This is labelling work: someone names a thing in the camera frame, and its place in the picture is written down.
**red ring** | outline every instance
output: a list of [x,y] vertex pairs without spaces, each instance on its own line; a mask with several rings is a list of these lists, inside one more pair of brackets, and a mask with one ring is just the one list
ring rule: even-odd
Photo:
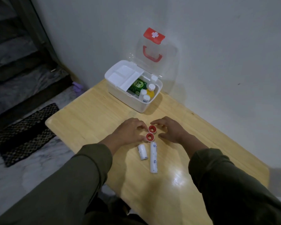
[[149,128],[148,128],[149,132],[151,133],[156,133],[157,129],[155,127],[155,125],[150,125]]
[[146,138],[147,138],[147,140],[148,140],[149,142],[153,141],[153,140],[154,140],[154,135],[153,135],[153,133],[148,132],[148,133],[146,134]]

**white cross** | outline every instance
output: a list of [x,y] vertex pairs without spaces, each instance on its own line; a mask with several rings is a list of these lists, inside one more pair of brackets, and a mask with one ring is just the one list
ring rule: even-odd
[[158,32],[152,32],[152,37],[153,38],[158,37],[158,36],[159,36]]

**green sleeve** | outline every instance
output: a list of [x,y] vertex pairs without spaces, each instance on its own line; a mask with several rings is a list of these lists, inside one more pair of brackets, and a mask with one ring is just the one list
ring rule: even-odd
[[188,170],[213,224],[281,224],[281,202],[219,149],[197,151]]
[[0,224],[81,224],[85,210],[112,164],[103,144],[85,145],[7,212]]

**green package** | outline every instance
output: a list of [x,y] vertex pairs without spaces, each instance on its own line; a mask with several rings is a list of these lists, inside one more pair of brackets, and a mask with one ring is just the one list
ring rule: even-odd
[[139,96],[142,89],[147,89],[147,83],[141,79],[137,79],[128,90]]

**plastic box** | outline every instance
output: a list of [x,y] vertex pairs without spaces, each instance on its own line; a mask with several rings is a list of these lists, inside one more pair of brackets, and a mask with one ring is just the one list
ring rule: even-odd
[[[137,44],[136,52],[129,54],[130,61],[121,60],[105,73],[109,93],[143,113],[160,93],[163,73],[171,66],[175,56],[175,47],[167,43],[157,45],[142,37]],[[156,75],[158,80],[155,83],[154,98],[149,102],[140,101],[138,96],[127,92],[138,78],[150,84],[152,75]]]

